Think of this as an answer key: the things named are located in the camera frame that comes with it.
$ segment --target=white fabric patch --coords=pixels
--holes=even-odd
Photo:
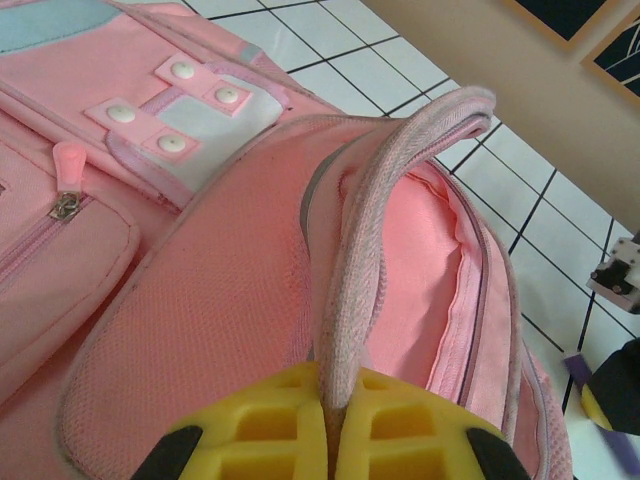
[[[221,78],[253,92],[233,117],[188,95],[180,97],[157,115],[169,127],[201,142],[200,147],[185,161],[172,164],[147,151],[139,150],[153,163],[173,174],[192,192],[202,188],[235,151],[275,123],[283,112],[280,102],[266,90],[229,75],[221,75]]]

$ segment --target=backpack pocket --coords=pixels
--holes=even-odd
[[[0,403],[100,306],[140,240],[99,194],[58,192],[53,163],[0,141]]]

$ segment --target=purple object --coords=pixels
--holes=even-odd
[[[587,384],[592,375],[589,365],[587,365],[587,362],[585,362],[579,353],[567,356],[564,359],[564,364],[573,377],[576,387],[582,392],[582,387]],[[638,458],[636,449],[627,437],[627,434],[613,432],[602,428],[600,425],[596,426],[624,471],[629,475],[640,475],[640,458]]]

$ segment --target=pink backpack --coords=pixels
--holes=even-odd
[[[571,479],[508,258],[432,161],[493,107],[350,117],[178,5],[0,1],[0,478],[127,479],[313,350],[330,435],[365,362]]]

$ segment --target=pink zipper pull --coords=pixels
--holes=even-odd
[[[69,221],[80,209],[82,171],[87,151],[77,143],[60,142],[53,147],[53,161],[58,178],[58,199],[49,216]]]

